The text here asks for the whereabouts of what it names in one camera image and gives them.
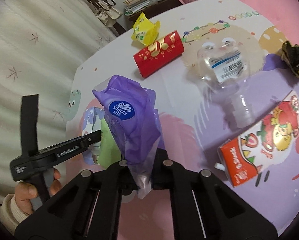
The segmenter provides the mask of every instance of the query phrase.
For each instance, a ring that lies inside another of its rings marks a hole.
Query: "stack of books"
[[[126,5],[125,15],[133,15],[147,6],[153,5],[156,3],[155,0],[125,0],[123,2]]]

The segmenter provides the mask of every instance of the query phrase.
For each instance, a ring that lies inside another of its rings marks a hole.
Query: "barcode label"
[[[210,63],[213,64],[212,69],[219,83],[229,78],[239,77],[245,67],[238,50],[231,55],[210,59]]]

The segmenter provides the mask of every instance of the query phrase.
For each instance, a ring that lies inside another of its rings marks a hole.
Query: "transparent bottle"
[[[197,58],[196,71],[214,93],[212,101],[231,109],[238,128],[252,124],[255,121],[252,106],[244,97],[250,67],[235,41],[228,40],[219,45],[205,43],[197,52]]]

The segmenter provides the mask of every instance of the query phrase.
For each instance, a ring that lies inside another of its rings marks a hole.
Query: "yellow package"
[[[157,21],[153,24],[149,19],[146,18],[144,13],[141,13],[133,25],[133,34],[131,39],[133,41],[139,41],[145,46],[152,44],[157,35],[159,34],[161,23]]]

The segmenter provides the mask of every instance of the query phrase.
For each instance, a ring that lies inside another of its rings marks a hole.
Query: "blue oval logo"
[[[117,116],[122,121],[130,119],[135,115],[133,106],[126,101],[111,102],[108,110],[112,115]]]

